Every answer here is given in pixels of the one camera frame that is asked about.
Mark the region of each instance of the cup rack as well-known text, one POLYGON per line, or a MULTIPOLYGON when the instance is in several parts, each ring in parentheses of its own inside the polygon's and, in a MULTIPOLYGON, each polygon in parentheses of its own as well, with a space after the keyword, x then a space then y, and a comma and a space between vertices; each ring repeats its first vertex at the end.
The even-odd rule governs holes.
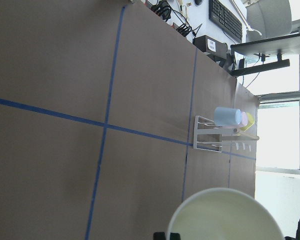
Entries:
POLYGON ((251 151, 251 145, 246 141, 257 141, 258 136, 248 134, 239 128, 225 128, 215 125, 214 121, 203 116, 195 116, 193 131, 193 148, 222 152, 222 147, 235 145, 251 151))

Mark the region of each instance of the light blue cup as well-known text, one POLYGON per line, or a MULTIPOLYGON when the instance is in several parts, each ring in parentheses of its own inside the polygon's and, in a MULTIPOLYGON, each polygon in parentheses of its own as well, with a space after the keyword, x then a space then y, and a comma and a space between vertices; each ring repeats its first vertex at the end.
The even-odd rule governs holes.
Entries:
POLYGON ((239 125, 241 119, 240 109, 218 106, 214 110, 214 124, 217 126, 239 125))

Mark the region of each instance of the blue tape line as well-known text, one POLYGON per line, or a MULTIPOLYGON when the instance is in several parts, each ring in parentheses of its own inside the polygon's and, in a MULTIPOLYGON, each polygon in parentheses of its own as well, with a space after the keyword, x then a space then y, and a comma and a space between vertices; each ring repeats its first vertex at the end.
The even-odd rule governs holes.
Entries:
POLYGON ((0 98, 0 105, 5 105, 5 106, 17 108, 17 109, 22 109, 22 110, 35 112, 35 113, 50 115, 50 116, 54 116, 57 118, 68 119, 71 121, 95 125, 95 126, 99 126, 99 127, 104 127, 104 125, 105 125, 104 123, 99 122, 99 121, 93 121, 93 120, 89 120, 89 119, 77 117, 77 116, 71 116, 68 114, 61 113, 61 112, 51 111, 51 110, 47 110, 47 109, 36 107, 36 106, 31 106, 31 105, 27 105, 27 104, 18 103, 15 101, 5 100, 2 98, 0 98))
POLYGON ((159 135, 155 135, 155 134, 151 134, 151 133, 147 133, 147 132, 143 132, 143 131, 133 130, 133 129, 129 129, 129 128, 121 127, 121 126, 115 126, 115 125, 111 125, 111 124, 108 124, 107 127, 109 129, 113 129, 113 130, 118 130, 118 131, 122 131, 122 132, 126 132, 126 133, 141 135, 141 136, 145 136, 145 137, 149 137, 149 138, 153 138, 153 139, 159 139, 159 140, 163 140, 163 141, 167 141, 167 142, 171 142, 171 143, 175 143, 175 144, 181 144, 181 145, 188 146, 187 142, 164 137, 164 136, 159 136, 159 135))
POLYGON ((192 73, 192 86, 191 86, 191 99, 190 99, 190 111, 189 111, 189 119, 188 119, 188 136, 186 138, 186 150, 185 150, 185 161, 184 161, 184 172, 183 172, 183 183, 182 183, 182 194, 181 194, 181 201, 183 202, 185 199, 185 189, 186 189, 186 176, 187 176, 187 164, 188 164, 188 154, 189 154, 189 138, 190 138, 190 124, 191 124, 191 117, 192 117, 192 105, 194 100, 194 88, 195 88, 195 79, 196 79, 196 70, 197 70, 197 55, 198 55, 198 48, 195 48, 195 55, 194 55, 194 66, 193 66, 193 73, 192 73))
POLYGON ((104 154, 104 149, 105 149, 106 136, 107 136, 107 127, 108 127, 108 119, 109 119, 109 113, 110 113, 112 90, 113 90, 115 72, 116 72, 116 64, 117 64, 117 56, 118 56, 118 49, 119 49, 120 33, 121 33, 121 28, 122 28, 122 22, 123 22, 123 18, 124 18, 125 9, 126 9, 126 6, 123 6, 122 9, 121 9, 119 23, 118 23, 118 29, 117 29, 117 33, 116 33, 115 47, 114 47, 114 54, 113 54, 113 61, 112 61, 112 68, 111 68, 111 76, 110 76, 110 83, 109 83, 109 91, 108 91, 108 99, 107 99, 107 104, 106 104, 104 128, 103 128, 103 133, 102 133, 102 140, 101 140, 99 158, 98 158, 97 169, 96 169, 96 174, 95 174, 95 180, 94 180, 94 185, 93 185, 93 192, 92 192, 88 222, 87 222, 87 226, 86 226, 85 240, 89 239, 90 230, 91 230, 91 223, 92 223, 94 207, 95 207, 96 194, 97 194, 97 190, 98 190, 98 182, 99 182, 99 178, 100 178, 101 164, 102 164, 102 159, 103 159, 103 154, 104 154))
POLYGON ((244 159, 249 159, 249 160, 253 160, 253 161, 256 161, 257 159, 255 157, 251 157, 251 156, 244 156, 244 155, 241 155, 241 154, 237 154, 237 153, 233 153, 233 152, 222 152, 224 154, 228 154, 230 156, 236 156, 236 157, 240 157, 240 158, 244 158, 244 159))

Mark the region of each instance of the black box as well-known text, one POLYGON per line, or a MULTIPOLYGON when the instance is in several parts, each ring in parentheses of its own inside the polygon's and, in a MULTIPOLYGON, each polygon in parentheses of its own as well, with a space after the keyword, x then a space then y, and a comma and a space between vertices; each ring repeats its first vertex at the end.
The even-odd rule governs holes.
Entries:
POLYGON ((196 37, 193 44, 209 57, 213 55, 224 60, 227 59, 228 46, 226 43, 221 43, 212 37, 203 35, 196 37))

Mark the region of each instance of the computer keyboard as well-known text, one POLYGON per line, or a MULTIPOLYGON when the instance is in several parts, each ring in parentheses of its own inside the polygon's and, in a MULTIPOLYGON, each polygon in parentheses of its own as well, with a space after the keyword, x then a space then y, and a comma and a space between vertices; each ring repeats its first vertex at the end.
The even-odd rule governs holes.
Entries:
POLYGON ((242 43, 242 23, 218 0, 209 0, 209 19, 225 33, 242 43))

